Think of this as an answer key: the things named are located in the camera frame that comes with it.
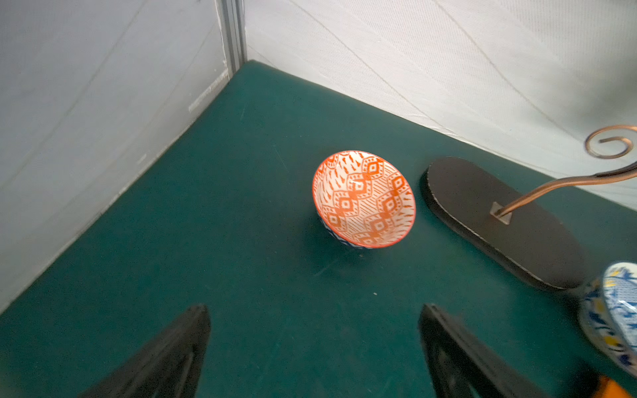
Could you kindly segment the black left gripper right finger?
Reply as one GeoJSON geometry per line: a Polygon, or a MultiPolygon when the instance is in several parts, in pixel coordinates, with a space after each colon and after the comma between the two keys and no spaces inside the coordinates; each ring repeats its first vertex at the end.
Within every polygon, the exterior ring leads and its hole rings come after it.
{"type": "Polygon", "coordinates": [[[423,306],[419,332],[437,397],[547,396],[436,305],[423,306]]]}

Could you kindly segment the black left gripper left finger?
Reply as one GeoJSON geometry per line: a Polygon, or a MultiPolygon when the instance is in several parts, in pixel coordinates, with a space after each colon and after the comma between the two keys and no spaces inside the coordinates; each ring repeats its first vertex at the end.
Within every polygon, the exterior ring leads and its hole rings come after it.
{"type": "Polygon", "coordinates": [[[207,306],[193,305],[80,396],[194,397],[210,333],[207,306]]]}

